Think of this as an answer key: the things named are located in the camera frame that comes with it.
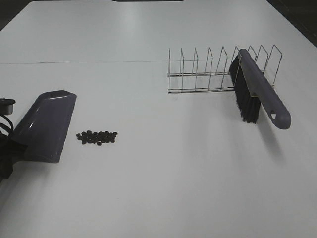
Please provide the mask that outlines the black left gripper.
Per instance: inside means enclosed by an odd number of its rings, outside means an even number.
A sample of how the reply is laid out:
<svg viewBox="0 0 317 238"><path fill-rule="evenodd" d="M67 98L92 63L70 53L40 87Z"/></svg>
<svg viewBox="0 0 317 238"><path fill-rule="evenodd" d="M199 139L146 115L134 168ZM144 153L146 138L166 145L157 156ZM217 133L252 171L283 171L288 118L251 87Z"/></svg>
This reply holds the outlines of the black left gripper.
<svg viewBox="0 0 317 238"><path fill-rule="evenodd" d="M13 165L24 158L27 145L10 138L0 139L0 181L8 179L13 172Z"/></svg>

